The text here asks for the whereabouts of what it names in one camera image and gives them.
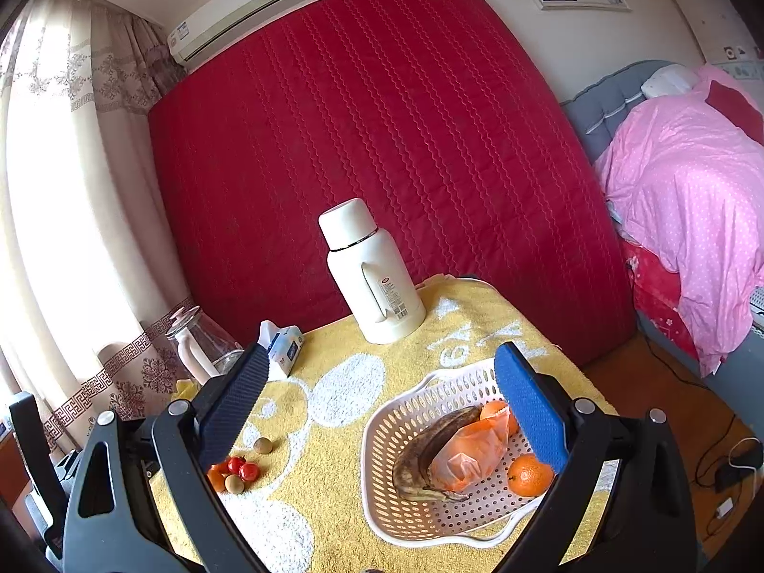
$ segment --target wooden floor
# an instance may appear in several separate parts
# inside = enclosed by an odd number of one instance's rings
[[[680,377],[699,381],[655,343],[650,346]],[[590,363],[583,371],[620,415],[643,416],[652,407],[666,412],[690,481],[700,456],[722,436],[732,419],[732,410],[714,393],[678,381],[666,365],[652,356],[642,334],[637,334],[610,354]],[[748,427],[736,418],[727,437],[706,455],[701,470],[722,455],[726,457],[732,446],[751,434]],[[738,446],[735,454],[745,451],[747,445],[748,442]],[[716,493],[713,488],[704,489],[690,482],[695,529],[708,558],[716,554],[748,508],[752,499],[752,480],[747,478],[742,490],[737,485],[725,493]],[[713,469],[701,481],[713,483]],[[713,519],[717,507],[727,497],[737,501],[736,506],[724,520]]]

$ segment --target tissue box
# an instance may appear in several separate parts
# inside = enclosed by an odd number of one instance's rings
[[[268,381],[283,381],[289,377],[305,338],[295,325],[278,328],[270,321],[263,321],[257,342],[268,351]]]

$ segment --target thermos label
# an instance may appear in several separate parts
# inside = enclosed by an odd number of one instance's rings
[[[387,299],[390,310],[393,311],[399,321],[409,314],[409,311],[406,310],[406,304],[403,303],[403,299],[400,296],[400,292],[395,288],[395,284],[393,284],[390,278],[383,278],[377,284],[379,284],[382,294]]]

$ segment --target blue gripper pad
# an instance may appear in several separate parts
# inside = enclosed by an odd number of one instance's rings
[[[494,372],[499,392],[536,458],[559,474],[568,461],[564,423],[552,401],[541,392],[536,371],[514,343],[505,342],[496,350]]]

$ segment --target quilted mattress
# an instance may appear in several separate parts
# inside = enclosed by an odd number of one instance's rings
[[[349,310],[318,215],[358,196],[415,282],[493,284],[585,363],[626,340],[616,234],[583,149],[484,0],[319,0],[205,64],[149,115],[182,267],[242,343]]]

